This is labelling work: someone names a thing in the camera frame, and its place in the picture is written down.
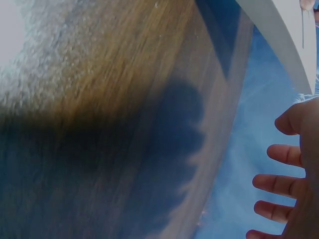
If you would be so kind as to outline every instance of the white object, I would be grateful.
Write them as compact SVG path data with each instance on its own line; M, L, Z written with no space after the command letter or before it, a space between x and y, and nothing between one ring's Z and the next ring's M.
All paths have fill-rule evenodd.
M237 2L272 47L296 90L314 94L317 72L314 12L302 10L300 0Z

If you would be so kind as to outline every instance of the wooden surface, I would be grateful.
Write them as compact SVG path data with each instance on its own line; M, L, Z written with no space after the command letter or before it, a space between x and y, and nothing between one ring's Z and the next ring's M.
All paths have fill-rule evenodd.
M0 68L0 238L191 238L236 112L247 16L233 0L17 5L24 48Z

